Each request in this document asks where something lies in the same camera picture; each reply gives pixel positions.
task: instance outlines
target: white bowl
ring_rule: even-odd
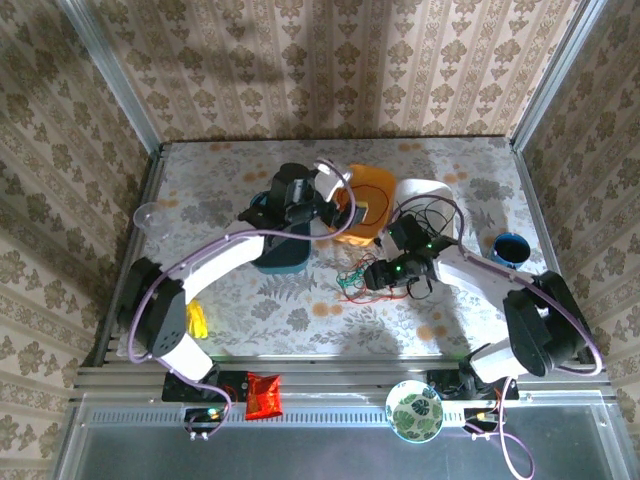
[[[425,443],[442,429],[442,400],[433,387],[417,380],[400,382],[387,395],[387,421],[400,438]]]

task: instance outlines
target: black cable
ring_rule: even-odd
[[[409,296],[411,298],[413,298],[414,300],[424,300],[425,298],[427,298],[429,295],[431,295],[431,292],[427,293],[425,296],[423,297],[414,297],[413,294],[411,293],[411,285],[413,285],[413,283],[407,283],[407,293],[409,294]]]
[[[438,392],[442,400],[450,400],[455,398],[454,395],[457,395],[464,388],[464,384],[458,385],[456,388],[449,388],[447,390],[443,390],[442,392]]]
[[[412,205],[410,208],[403,210],[400,213],[400,216],[405,215],[407,213],[411,213],[413,217],[416,219],[416,221],[418,222],[418,224],[427,232],[427,234],[429,234],[429,236],[433,238],[438,237],[442,235],[442,232],[444,232],[444,230],[449,226],[449,224],[451,224],[455,216],[455,212],[454,212],[451,215],[451,217],[447,218],[442,212],[435,210],[433,208],[430,208],[433,204],[441,201],[442,200],[433,200],[427,204],[421,203],[421,204]],[[440,228],[440,230],[436,230],[433,227],[433,225],[429,221],[429,218],[427,217],[427,214],[438,215],[440,218],[442,218],[442,220],[444,221],[444,225],[442,226],[442,228]]]

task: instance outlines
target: patterned wallpaper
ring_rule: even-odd
[[[90,0],[164,141],[504,135],[577,0]]]
[[[41,479],[146,154],[54,2],[0,1],[0,478]]]
[[[608,3],[525,159],[640,454],[640,3]]]

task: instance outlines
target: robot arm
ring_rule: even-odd
[[[269,192],[239,215],[225,230],[221,246],[211,253],[207,254],[205,247],[191,255],[197,254],[191,263],[167,272],[147,258],[132,265],[120,299],[118,323],[134,330],[135,339],[146,346],[148,354],[144,358],[158,359],[190,382],[206,383],[214,371],[213,362],[186,331],[186,305],[231,270],[287,241],[270,232],[287,232],[316,217],[336,228],[348,228],[364,220],[366,205],[355,206],[350,217],[349,206],[340,211],[331,201],[336,189],[351,178],[351,172],[334,163],[330,168],[326,160],[320,160],[316,167],[309,170],[296,163],[282,165]],[[234,236],[239,232],[245,234]]]
[[[391,260],[379,260],[367,268],[367,288],[410,285],[425,277],[471,292],[504,312],[509,338],[467,358],[467,366],[479,383],[490,384],[524,373],[542,377],[584,350],[582,335],[527,288],[542,290],[588,332],[580,309],[557,273],[536,276],[502,267],[460,249],[452,238],[430,238],[411,215],[389,225],[381,244]]]

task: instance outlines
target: purple cable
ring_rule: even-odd
[[[500,446],[502,447],[502,454],[504,455],[504,461],[506,462],[507,467],[509,467],[509,471],[511,472],[511,474],[514,477],[516,477],[518,480],[531,480],[536,473],[536,464],[533,461],[533,455],[531,455],[531,451],[529,451],[529,448],[527,448],[524,442],[520,440],[518,437],[510,433],[505,433],[504,431],[504,425],[503,425],[504,404],[505,404],[505,399],[507,397],[507,390],[509,389],[509,386],[511,385],[512,380],[513,379],[511,377],[508,377],[504,382],[504,387],[502,387],[502,400],[500,401],[500,406],[498,407],[498,431],[485,432],[484,430],[476,427],[472,423],[466,423],[465,427],[470,428],[471,430],[474,430],[476,433],[481,435],[488,435],[490,437],[497,435],[500,438]],[[507,450],[507,444],[505,442],[505,438],[510,438],[511,440],[516,442],[518,445],[520,445],[522,450],[524,450],[524,452],[527,454],[527,457],[529,457],[529,469],[531,470],[531,473],[528,476],[524,477],[520,475],[516,470],[516,468],[513,466],[513,463],[511,462],[511,457],[509,456],[509,451]]]
[[[591,337],[591,335],[589,335],[589,332],[587,332],[584,328],[584,326],[582,325],[582,322],[580,322],[580,320],[578,320],[575,316],[573,316],[571,314],[571,312],[569,312],[566,308],[564,308],[562,305],[560,305],[557,301],[555,301],[553,298],[551,298],[549,295],[547,295],[545,292],[543,292],[542,290],[540,290],[538,287],[536,287],[535,285],[532,285],[531,283],[527,282],[525,279],[517,277],[517,276],[511,276],[511,274],[509,272],[505,272],[502,269],[498,268],[497,266],[493,266],[490,264],[486,264],[484,262],[481,262],[477,259],[475,259],[473,256],[471,256],[467,251],[466,248],[464,248],[464,246],[462,245],[462,236],[464,234],[464,214],[462,213],[462,210],[460,209],[460,207],[458,206],[458,204],[456,202],[454,202],[453,200],[443,197],[441,195],[434,195],[431,193],[423,193],[420,195],[416,195],[414,197],[409,198],[408,200],[405,200],[404,202],[402,202],[400,205],[398,205],[398,207],[396,207],[396,209],[393,211],[393,213],[391,214],[391,220],[389,220],[389,223],[395,221],[396,216],[398,215],[398,213],[400,212],[400,209],[402,207],[404,207],[406,204],[420,199],[420,198],[433,198],[436,200],[442,200],[445,203],[448,203],[449,205],[451,205],[454,210],[456,211],[456,213],[458,214],[458,216],[460,217],[460,228],[458,230],[458,250],[460,250],[460,253],[462,254],[462,256],[465,258],[465,260],[473,263],[474,265],[477,265],[481,268],[484,268],[485,270],[492,272],[496,275],[499,275],[501,277],[504,277],[510,281],[515,281],[517,283],[519,283],[520,285],[522,285],[523,287],[527,288],[529,291],[531,291],[534,295],[538,296],[539,298],[541,298],[542,300],[544,300],[547,305],[549,305],[549,307],[555,309],[557,312],[559,312],[570,324],[571,326],[573,326],[573,328],[575,328],[577,330],[577,332],[580,334],[580,336],[583,338],[583,340],[585,341],[585,344],[587,345],[587,347],[589,348],[589,350],[591,351],[591,354],[593,355],[594,361],[595,361],[595,367],[593,370],[590,371],[583,371],[583,370],[578,370],[575,368],[571,368],[571,367],[564,367],[562,365],[560,365],[558,368],[558,370],[562,370],[564,372],[568,372],[568,373],[572,373],[575,375],[581,375],[581,376],[594,376],[594,375],[598,375],[603,368],[603,360],[602,360],[602,355],[600,354],[600,352],[598,351],[598,347],[596,346],[593,338]]]
[[[351,208],[349,210],[349,217],[348,217],[347,221],[345,222],[345,224],[342,227],[340,227],[339,229],[337,229],[333,233],[328,233],[328,234],[325,234],[325,235],[317,235],[317,236],[299,235],[299,234],[296,234],[296,233],[280,232],[280,231],[277,231],[277,230],[242,230],[242,231],[239,231],[239,232],[234,232],[234,233],[225,235],[224,237],[219,238],[217,240],[214,240],[214,241],[208,243],[207,245],[199,248],[198,250],[196,250],[195,252],[191,253],[190,255],[187,255],[181,261],[179,261],[178,263],[176,263],[172,267],[168,268],[165,272],[161,273],[158,276],[158,278],[156,278],[155,281],[151,284],[151,286],[145,292],[145,294],[142,296],[142,299],[140,300],[140,304],[138,305],[138,308],[136,309],[136,312],[133,315],[133,319],[131,321],[131,329],[129,331],[129,338],[127,339],[127,354],[129,356],[129,360],[131,361],[131,363],[140,364],[140,363],[146,362],[147,360],[150,360],[151,358],[153,358],[153,356],[149,352],[147,352],[145,355],[142,355],[141,357],[136,356],[135,353],[133,352],[133,341],[135,339],[135,334],[136,334],[136,330],[138,329],[138,325],[140,323],[140,319],[142,318],[142,313],[144,312],[144,309],[146,308],[147,304],[149,303],[149,300],[153,296],[153,294],[156,291],[156,289],[158,288],[158,286],[165,279],[167,279],[171,274],[173,274],[173,273],[175,273],[175,272],[177,272],[179,270],[184,270],[185,268],[190,266],[192,263],[196,263],[196,262],[200,261],[201,259],[206,258],[207,256],[211,255],[212,253],[215,253],[216,251],[218,251],[224,245],[228,244],[230,241],[238,239],[238,238],[249,238],[249,237],[256,237],[256,236],[272,235],[272,236],[275,236],[275,237],[291,238],[291,239],[294,239],[294,240],[329,240],[329,239],[332,239],[334,237],[337,237],[338,235],[340,235],[342,232],[344,232],[345,230],[347,230],[349,228],[349,226],[350,226],[351,222],[353,221],[353,218],[355,217],[355,214],[356,214],[356,197],[355,197],[355,195],[353,193],[353,190],[351,189],[351,186],[349,185],[349,182],[347,182],[347,180],[344,178],[344,176],[338,171],[338,169],[336,167],[333,166],[333,164],[331,162],[329,162],[327,160],[324,160],[324,159],[318,159],[318,162],[322,163],[325,166],[327,166],[333,173],[335,173],[338,176],[338,178],[342,182],[342,185],[344,185],[344,188],[347,190],[347,193],[349,194],[349,202],[351,204]],[[201,384],[201,383],[197,383],[197,382],[195,382],[193,380],[190,380],[190,379],[184,377],[183,375],[179,374],[178,372],[175,372],[173,370],[173,368],[171,368],[162,359],[157,358],[156,360],[160,364],[164,365],[164,367],[166,367],[173,375],[178,377],[180,380],[182,380],[187,385],[191,385],[192,387],[200,388],[200,389],[203,389],[203,390],[210,390],[210,391],[212,391],[214,393],[217,393],[218,395],[221,395],[224,398],[224,400],[225,400],[225,402],[227,404],[225,412],[228,412],[228,411],[231,410],[231,398],[229,397],[227,392],[225,392],[224,390],[222,390],[222,389],[220,389],[218,387],[215,387],[213,385]],[[216,430],[214,430],[214,432],[217,432],[219,430],[219,428],[225,423],[226,418],[227,418],[227,415],[225,414],[224,417],[222,418],[221,422],[220,422],[220,425],[218,426],[218,428],[216,428]]]

